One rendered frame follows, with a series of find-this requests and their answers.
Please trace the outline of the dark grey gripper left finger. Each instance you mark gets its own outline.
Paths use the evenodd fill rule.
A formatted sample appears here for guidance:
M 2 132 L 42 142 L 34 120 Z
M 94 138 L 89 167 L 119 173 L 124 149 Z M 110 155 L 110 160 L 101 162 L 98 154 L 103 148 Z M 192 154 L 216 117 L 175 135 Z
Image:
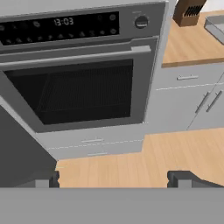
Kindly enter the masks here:
M 19 185 L 21 188 L 59 188 L 60 172 L 55 171 L 49 178 L 36 178 L 32 181 Z

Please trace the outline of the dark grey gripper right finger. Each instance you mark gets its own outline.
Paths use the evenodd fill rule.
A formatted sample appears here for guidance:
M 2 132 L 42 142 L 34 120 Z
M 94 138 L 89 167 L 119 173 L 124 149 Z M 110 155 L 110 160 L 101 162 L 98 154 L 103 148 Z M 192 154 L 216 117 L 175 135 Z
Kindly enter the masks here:
M 218 185 L 213 182 L 204 180 L 193 174 L 191 171 L 168 171 L 168 187 L 176 188 L 208 188 L 218 187 L 223 188 L 223 185 Z

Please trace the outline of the grey counter drawer front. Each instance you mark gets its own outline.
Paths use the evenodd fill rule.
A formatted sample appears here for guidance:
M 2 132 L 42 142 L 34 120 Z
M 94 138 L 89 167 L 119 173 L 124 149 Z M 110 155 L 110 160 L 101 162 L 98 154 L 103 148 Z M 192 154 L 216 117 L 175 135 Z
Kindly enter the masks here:
M 162 68 L 155 76 L 153 87 L 155 89 L 182 88 L 206 84 L 214 84 L 224 73 L 224 62 Z M 177 80 L 179 76 L 198 75 L 195 80 Z

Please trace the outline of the dark grey flat panel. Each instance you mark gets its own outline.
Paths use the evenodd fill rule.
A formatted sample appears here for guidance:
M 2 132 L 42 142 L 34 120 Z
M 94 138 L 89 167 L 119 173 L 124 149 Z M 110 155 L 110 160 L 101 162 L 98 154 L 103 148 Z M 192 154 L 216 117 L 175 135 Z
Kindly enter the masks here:
M 0 187 L 48 179 L 57 161 L 0 106 Z

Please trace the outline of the grey drawer front under oven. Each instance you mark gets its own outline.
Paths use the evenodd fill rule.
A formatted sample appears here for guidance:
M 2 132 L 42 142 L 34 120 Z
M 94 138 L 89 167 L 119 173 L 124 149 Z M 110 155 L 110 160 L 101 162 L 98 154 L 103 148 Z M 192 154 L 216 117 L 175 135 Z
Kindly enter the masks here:
M 84 144 L 81 141 L 103 138 L 103 142 L 113 143 L 126 140 L 140 140 L 144 138 L 147 132 L 147 125 L 129 124 L 120 126 L 110 126 L 92 129 L 75 129 L 54 132 L 38 133 L 37 139 L 48 148 L 65 147 Z
M 143 139 L 117 141 L 113 143 L 84 143 L 75 146 L 53 147 L 47 151 L 56 159 L 86 158 L 88 153 L 107 152 L 111 154 L 125 154 L 140 152 Z

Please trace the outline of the grey cupboard door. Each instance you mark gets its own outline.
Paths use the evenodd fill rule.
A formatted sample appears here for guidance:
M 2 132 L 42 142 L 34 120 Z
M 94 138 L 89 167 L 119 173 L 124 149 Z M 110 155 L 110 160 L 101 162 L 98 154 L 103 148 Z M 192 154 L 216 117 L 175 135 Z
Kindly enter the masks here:
M 214 84 L 157 89 L 151 96 L 147 114 L 148 134 L 187 130 L 195 110 Z
M 218 101 L 213 105 L 212 109 L 207 113 L 208 105 L 214 100 L 216 93 L 223 90 Z M 191 123 L 187 127 L 188 130 L 206 130 L 215 128 L 224 128 L 224 73 L 210 90 L 210 95 L 199 113 L 195 115 Z

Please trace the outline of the oven door with dark window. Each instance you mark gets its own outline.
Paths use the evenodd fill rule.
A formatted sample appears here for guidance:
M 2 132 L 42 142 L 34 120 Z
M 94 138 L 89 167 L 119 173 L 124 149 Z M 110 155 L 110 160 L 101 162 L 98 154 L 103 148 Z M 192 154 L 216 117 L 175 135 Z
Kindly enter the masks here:
M 139 124 L 144 120 L 158 38 L 8 53 L 0 63 L 149 46 L 151 53 L 96 62 L 0 69 L 0 95 L 37 133 Z

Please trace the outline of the grey steel sink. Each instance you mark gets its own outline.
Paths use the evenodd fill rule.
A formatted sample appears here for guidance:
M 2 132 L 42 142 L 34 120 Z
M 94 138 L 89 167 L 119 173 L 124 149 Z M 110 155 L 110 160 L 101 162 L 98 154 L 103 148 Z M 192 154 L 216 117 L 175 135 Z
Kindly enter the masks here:
M 224 15 L 207 16 L 204 28 L 224 45 Z

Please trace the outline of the round grey oven knob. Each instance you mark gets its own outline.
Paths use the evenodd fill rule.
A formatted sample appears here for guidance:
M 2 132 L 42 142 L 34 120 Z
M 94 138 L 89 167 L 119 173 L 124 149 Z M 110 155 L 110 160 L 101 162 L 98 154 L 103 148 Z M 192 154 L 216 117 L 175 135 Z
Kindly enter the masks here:
M 137 29 L 143 29 L 147 27 L 148 24 L 149 24 L 149 19 L 144 15 L 137 17 L 135 20 L 135 27 Z

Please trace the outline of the brown wooden knife block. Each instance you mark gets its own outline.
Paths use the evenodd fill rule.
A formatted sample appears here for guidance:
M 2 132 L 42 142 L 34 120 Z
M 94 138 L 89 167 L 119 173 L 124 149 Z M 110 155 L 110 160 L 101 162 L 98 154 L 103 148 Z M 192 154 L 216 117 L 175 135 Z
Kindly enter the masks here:
M 179 27 L 195 26 L 200 11 L 207 0 L 178 0 L 173 13 L 173 20 Z

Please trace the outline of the grey built-in oven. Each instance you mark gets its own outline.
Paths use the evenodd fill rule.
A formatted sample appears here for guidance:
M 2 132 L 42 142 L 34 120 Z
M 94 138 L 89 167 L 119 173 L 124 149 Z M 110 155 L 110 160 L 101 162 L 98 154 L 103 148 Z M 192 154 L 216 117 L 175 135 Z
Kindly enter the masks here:
M 165 0 L 117 2 L 109 6 L 0 17 L 0 56 L 141 38 L 157 37 L 159 41 L 167 4 Z M 135 20 L 142 15 L 149 19 L 149 24 L 137 29 Z

